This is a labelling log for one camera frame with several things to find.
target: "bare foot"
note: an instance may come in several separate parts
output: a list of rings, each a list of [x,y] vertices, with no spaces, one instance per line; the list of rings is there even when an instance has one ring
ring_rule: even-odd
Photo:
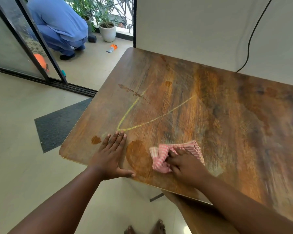
[[[136,234],[136,232],[133,230],[132,226],[128,226],[127,229],[124,231],[124,234]]]
[[[165,225],[162,220],[158,220],[155,224],[152,234],[166,234]]]

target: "wooden table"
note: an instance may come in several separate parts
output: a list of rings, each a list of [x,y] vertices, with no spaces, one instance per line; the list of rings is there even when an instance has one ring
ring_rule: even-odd
[[[151,168],[149,147],[194,139],[212,174],[293,220],[293,86],[129,48],[60,154],[87,164],[115,130],[135,180],[204,200]]]

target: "black cable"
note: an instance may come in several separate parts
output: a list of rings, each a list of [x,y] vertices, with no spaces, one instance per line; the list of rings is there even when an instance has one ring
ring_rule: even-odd
[[[252,39],[253,34],[254,34],[255,30],[256,30],[256,27],[258,26],[259,21],[260,21],[261,18],[263,17],[263,15],[264,15],[265,11],[267,10],[267,8],[268,8],[269,4],[271,3],[271,1],[272,1],[272,0],[270,0],[270,1],[268,2],[268,4],[266,5],[265,10],[263,11],[261,17],[259,17],[259,19],[258,19],[258,21],[257,21],[257,23],[256,23],[256,25],[255,25],[255,28],[253,29],[253,32],[252,32],[251,37],[250,37],[250,40],[248,41],[248,46],[247,46],[247,59],[246,59],[244,65],[243,65],[239,70],[237,70],[236,73],[238,73],[240,70],[242,70],[243,67],[245,67],[245,65],[246,65],[246,63],[247,63],[247,61],[248,61],[248,58],[249,58],[249,56],[250,56],[250,43],[251,43],[251,39]]]

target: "finger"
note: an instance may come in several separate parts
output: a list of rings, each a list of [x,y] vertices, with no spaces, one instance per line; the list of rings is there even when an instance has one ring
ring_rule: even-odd
[[[175,154],[171,150],[168,151],[168,155],[169,155],[169,157],[176,157],[177,156],[177,154]]]
[[[136,174],[133,171],[117,168],[116,174],[118,177],[135,177]]]
[[[123,136],[124,136],[124,131],[122,130],[122,131],[119,133],[119,135],[118,135],[118,137],[117,137],[115,143],[114,143],[114,144],[112,145],[112,147],[111,147],[111,150],[112,150],[112,151],[115,151],[115,150],[117,149],[117,147],[119,146],[119,144],[121,143],[121,141],[122,141],[122,139],[123,139]]]
[[[173,166],[180,166],[181,165],[181,157],[168,157],[165,160],[168,164]]]
[[[127,140],[127,135],[124,134],[123,139],[121,140],[119,146],[118,146],[117,149],[116,149],[117,154],[121,155],[121,152],[122,152],[122,150],[123,150],[124,147],[125,147],[126,140]]]
[[[180,149],[180,148],[178,148],[178,147],[175,147],[175,146],[174,146],[174,149],[176,150],[176,152],[177,152],[179,155],[184,155],[184,154],[186,154],[186,152],[185,152],[184,150],[182,150],[182,149]]]
[[[112,147],[112,145],[115,143],[117,137],[118,137],[119,131],[115,132],[115,134],[112,136],[112,138],[110,139],[110,141],[108,142],[106,148],[110,149]]]
[[[107,146],[107,143],[108,143],[108,140],[110,139],[111,137],[111,134],[108,134],[105,139],[103,140],[100,148],[99,148],[99,151],[101,151],[102,149],[104,149],[106,146]]]
[[[174,166],[174,165],[171,165],[171,166],[170,166],[170,169],[172,170],[172,173],[173,173],[176,177],[178,177],[178,176],[181,175],[181,171],[180,171],[180,169],[179,169],[178,167],[176,167],[176,166]]]

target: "cleaning rag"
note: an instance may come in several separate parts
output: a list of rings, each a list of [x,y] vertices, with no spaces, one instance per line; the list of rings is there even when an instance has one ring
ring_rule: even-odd
[[[158,147],[150,147],[150,153],[153,160],[152,168],[155,171],[158,171],[160,173],[168,173],[172,171],[168,167],[168,164],[167,162],[165,162],[165,160],[168,156],[169,150],[176,153],[173,148],[174,146],[189,151],[204,164],[204,158],[201,152],[201,148],[197,145],[197,142],[195,140],[181,144],[159,144]]]

